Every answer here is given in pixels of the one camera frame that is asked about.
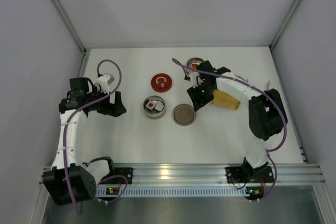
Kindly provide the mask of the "brown round lid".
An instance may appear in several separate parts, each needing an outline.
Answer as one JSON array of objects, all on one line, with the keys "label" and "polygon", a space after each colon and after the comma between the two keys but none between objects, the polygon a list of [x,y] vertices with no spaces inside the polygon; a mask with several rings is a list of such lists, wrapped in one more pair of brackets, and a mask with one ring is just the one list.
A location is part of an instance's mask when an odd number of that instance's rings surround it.
[{"label": "brown round lid", "polygon": [[179,104],[172,112],[174,122],[180,126],[189,126],[196,120],[196,112],[189,104]]}]

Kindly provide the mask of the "red round lid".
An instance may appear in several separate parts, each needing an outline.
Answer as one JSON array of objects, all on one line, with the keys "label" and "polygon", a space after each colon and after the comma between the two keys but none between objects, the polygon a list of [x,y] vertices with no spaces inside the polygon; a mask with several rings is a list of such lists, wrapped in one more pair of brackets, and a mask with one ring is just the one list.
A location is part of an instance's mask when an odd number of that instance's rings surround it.
[{"label": "red round lid", "polygon": [[151,87],[159,93],[167,92],[172,87],[172,78],[166,73],[158,73],[152,77]]}]

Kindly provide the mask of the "sushi roll white centre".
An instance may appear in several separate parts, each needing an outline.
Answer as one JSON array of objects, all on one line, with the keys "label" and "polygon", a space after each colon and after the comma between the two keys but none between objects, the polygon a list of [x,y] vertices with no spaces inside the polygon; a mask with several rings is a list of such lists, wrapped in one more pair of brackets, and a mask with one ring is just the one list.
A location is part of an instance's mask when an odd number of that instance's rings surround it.
[{"label": "sushi roll white centre", "polygon": [[159,111],[159,112],[163,111],[164,108],[165,108],[165,106],[164,106],[163,104],[161,104],[161,103],[157,103],[157,104],[155,105],[155,107],[154,107],[154,109],[155,109],[156,111]]}]

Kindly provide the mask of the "sushi roll red centre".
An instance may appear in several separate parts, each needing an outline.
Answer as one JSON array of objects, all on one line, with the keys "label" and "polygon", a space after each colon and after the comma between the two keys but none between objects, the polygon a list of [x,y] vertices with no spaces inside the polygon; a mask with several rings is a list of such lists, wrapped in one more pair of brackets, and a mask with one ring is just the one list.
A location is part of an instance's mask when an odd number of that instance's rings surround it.
[{"label": "sushi roll red centre", "polygon": [[149,102],[145,105],[145,107],[146,107],[148,110],[150,110],[150,111],[152,111],[152,110],[155,108],[155,106],[156,106],[156,103],[153,102],[153,101],[149,101]]}]

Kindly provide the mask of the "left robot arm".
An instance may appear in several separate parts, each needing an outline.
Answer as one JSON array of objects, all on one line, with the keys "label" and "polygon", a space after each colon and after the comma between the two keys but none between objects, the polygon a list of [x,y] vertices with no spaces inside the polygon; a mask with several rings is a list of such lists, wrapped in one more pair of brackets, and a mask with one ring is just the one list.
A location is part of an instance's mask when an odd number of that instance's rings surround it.
[{"label": "left robot arm", "polygon": [[70,90],[58,106],[58,148],[51,169],[42,175],[44,186],[58,206],[93,199],[98,183],[117,173],[111,157],[85,162],[79,148],[91,111],[115,118],[126,113],[119,91],[114,92],[114,102],[110,102],[108,93],[113,81],[113,75],[107,73],[99,74],[96,83],[85,77],[70,79]]}]

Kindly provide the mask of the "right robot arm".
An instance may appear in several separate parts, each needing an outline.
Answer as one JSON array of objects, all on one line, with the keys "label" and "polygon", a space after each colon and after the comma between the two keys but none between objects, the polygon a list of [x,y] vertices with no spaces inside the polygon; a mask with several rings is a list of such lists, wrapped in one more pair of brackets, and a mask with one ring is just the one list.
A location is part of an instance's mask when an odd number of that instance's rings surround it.
[{"label": "right robot arm", "polygon": [[259,177],[268,167],[268,154],[280,149],[287,137],[288,119],[280,93],[276,89],[263,91],[233,74],[226,67],[214,68],[206,60],[197,67],[185,67],[185,79],[192,86],[187,90],[194,111],[198,111],[227,93],[248,109],[248,126],[254,139],[243,163],[240,176],[246,181]]}]

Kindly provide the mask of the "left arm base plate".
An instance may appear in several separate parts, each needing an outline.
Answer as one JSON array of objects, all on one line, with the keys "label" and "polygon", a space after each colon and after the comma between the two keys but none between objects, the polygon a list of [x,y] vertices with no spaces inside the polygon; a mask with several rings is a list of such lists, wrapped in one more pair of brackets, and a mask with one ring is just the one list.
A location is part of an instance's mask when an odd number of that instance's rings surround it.
[{"label": "left arm base plate", "polygon": [[113,172],[109,173],[103,178],[103,184],[132,184],[133,181],[133,167],[116,167]]}]

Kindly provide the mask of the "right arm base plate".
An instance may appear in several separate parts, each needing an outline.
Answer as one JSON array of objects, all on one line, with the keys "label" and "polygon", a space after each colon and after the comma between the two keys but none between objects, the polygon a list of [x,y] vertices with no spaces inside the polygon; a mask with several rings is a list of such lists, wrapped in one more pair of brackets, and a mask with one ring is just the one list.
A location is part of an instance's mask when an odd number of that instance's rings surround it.
[{"label": "right arm base plate", "polygon": [[260,183],[263,179],[264,183],[273,183],[275,177],[270,166],[252,169],[247,166],[229,166],[225,168],[226,176],[229,183]]}]

